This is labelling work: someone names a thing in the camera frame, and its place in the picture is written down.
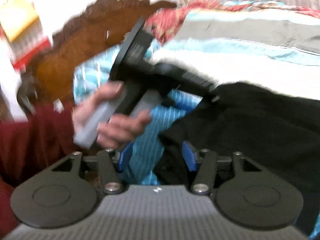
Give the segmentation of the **maroon sleeve forearm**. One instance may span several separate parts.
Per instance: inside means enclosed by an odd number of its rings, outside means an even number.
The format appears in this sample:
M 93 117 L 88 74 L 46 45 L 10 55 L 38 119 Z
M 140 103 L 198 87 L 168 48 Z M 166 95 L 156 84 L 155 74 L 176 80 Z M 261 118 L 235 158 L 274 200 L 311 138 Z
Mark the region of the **maroon sleeve forearm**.
M 1 236 L 17 226 L 10 208 L 14 188 L 66 155 L 79 151 L 74 130 L 92 114 L 92 101 L 78 107 L 65 105 L 61 112 L 53 105 L 39 107 L 22 122 L 1 124 Z

